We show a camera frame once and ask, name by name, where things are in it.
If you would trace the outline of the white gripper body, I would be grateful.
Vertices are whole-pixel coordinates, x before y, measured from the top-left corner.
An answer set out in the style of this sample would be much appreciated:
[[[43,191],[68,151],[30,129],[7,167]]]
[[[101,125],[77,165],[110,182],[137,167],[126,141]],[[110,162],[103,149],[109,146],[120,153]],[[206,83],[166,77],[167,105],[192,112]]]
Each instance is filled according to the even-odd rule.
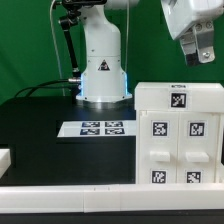
[[[195,24],[214,20],[224,12],[224,0],[161,0],[161,6],[173,40]]]

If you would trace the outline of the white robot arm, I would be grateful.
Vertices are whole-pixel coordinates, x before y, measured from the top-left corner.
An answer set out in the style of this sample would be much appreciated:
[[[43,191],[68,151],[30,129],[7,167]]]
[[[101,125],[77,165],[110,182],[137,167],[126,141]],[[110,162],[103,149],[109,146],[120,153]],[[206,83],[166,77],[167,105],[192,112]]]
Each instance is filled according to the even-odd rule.
[[[107,10],[130,9],[141,0],[87,0],[78,10],[86,41],[86,69],[79,101],[117,103],[130,99],[121,67],[120,31]],[[188,65],[215,59],[213,21],[224,14],[224,0],[159,0],[171,38],[181,43]]]

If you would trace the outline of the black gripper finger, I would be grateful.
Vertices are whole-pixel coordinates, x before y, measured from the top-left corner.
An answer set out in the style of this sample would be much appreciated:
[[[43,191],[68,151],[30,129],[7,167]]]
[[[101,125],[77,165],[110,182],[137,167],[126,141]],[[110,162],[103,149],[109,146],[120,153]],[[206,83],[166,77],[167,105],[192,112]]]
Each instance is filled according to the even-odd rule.
[[[196,49],[196,40],[193,31],[189,29],[181,38],[180,45],[185,57],[187,66],[196,66],[199,64],[198,53]]]
[[[199,62],[202,64],[212,62],[215,59],[213,22],[206,21],[196,24],[194,35]]]

